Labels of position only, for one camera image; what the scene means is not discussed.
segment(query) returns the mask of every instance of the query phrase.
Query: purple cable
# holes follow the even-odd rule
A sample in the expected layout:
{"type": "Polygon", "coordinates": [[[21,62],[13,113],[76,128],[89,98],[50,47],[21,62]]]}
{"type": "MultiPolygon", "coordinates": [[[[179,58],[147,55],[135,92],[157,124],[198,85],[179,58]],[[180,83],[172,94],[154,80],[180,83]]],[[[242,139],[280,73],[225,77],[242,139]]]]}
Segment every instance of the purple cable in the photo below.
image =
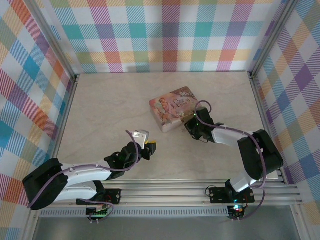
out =
{"type": "Polygon", "coordinates": [[[196,116],[196,118],[198,119],[198,121],[199,121],[200,123],[202,123],[203,125],[209,126],[209,127],[213,127],[213,128],[217,128],[217,129],[230,130],[230,131],[233,131],[233,132],[236,132],[236,133],[243,134],[243,135],[245,135],[245,136],[248,136],[248,137],[253,141],[253,143],[255,144],[256,149],[258,150],[258,153],[259,153],[259,156],[260,156],[260,159],[261,159],[262,171],[263,171],[263,174],[262,174],[263,180],[262,180],[261,185],[259,185],[259,186],[250,186],[250,187],[251,187],[251,188],[254,188],[254,189],[262,189],[262,188],[265,186],[266,181],[267,181],[267,167],[266,167],[266,162],[265,162],[264,156],[263,156],[263,154],[262,154],[262,151],[261,151],[261,149],[260,149],[260,146],[259,146],[257,140],[256,140],[251,134],[249,134],[249,133],[247,133],[247,132],[245,132],[245,131],[241,131],[241,130],[238,130],[238,129],[235,129],[235,128],[231,128],[231,127],[226,127],[226,126],[212,125],[212,124],[208,124],[208,123],[202,121],[202,120],[200,119],[200,117],[198,116],[198,114],[197,114],[197,108],[198,108],[198,105],[199,105],[200,103],[206,103],[206,104],[208,104],[209,107],[210,107],[209,113],[211,113],[211,111],[212,111],[212,106],[211,106],[211,104],[210,104],[208,101],[206,101],[206,100],[201,100],[201,101],[199,101],[199,102],[195,105],[194,113],[195,113],[195,116],[196,116]]]}
{"type": "Polygon", "coordinates": [[[84,202],[86,202],[86,203],[89,203],[89,204],[103,204],[103,205],[109,205],[109,206],[112,207],[111,211],[110,211],[106,216],[104,216],[104,217],[101,218],[100,220],[98,220],[98,219],[96,220],[96,223],[97,223],[97,224],[98,224],[99,222],[102,222],[102,221],[106,220],[106,218],[109,217],[109,216],[113,213],[113,211],[114,211],[114,209],[115,209],[115,205],[113,205],[111,202],[107,202],[107,201],[90,201],[90,200],[86,200],[86,199],[80,199],[80,200],[81,200],[81,201],[84,201],[84,202]]]}
{"type": "Polygon", "coordinates": [[[66,172],[69,172],[71,169],[72,171],[74,170],[77,170],[77,169],[81,169],[81,168],[87,168],[87,167],[95,167],[95,168],[100,168],[100,169],[104,169],[104,170],[107,170],[107,171],[113,171],[113,172],[124,172],[124,171],[128,171],[130,169],[132,169],[137,163],[138,163],[138,160],[139,160],[139,149],[138,149],[138,145],[135,141],[135,138],[132,136],[132,134],[126,130],[125,131],[127,134],[129,134],[130,138],[132,139],[133,141],[133,144],[134,144],[134,147],[135,147],[135,150],[136,150],[136,159],[135,159],[135,162],[127,167],[127,168],[123,168],[123,169],[115,169],[115,168],[109,168],[109,167],[104,167],[104,166],[101,166],[101,165],[96,165],[96,164],[86,164],[86,165],[80,165],[80,166],[74,166],[74,167],[69,167],[65,170],[62,170],[60,172],[58,172],[57,174],[55,174],[54,176],[52,176],[46,183],[45,185],[43,185],[43,187],[40,189],[40,191],[37,193],[37,195],[34,197],[34,199],[32,200],[32,202],[29,203],[28,205],[28,209],[31,208],[35,202],[38,200],[38,198],[41,196],[41,194],[44,192],[44,190],[48,187],[48,185],[59,175],[61,174],[64,174],[66,172]]]}

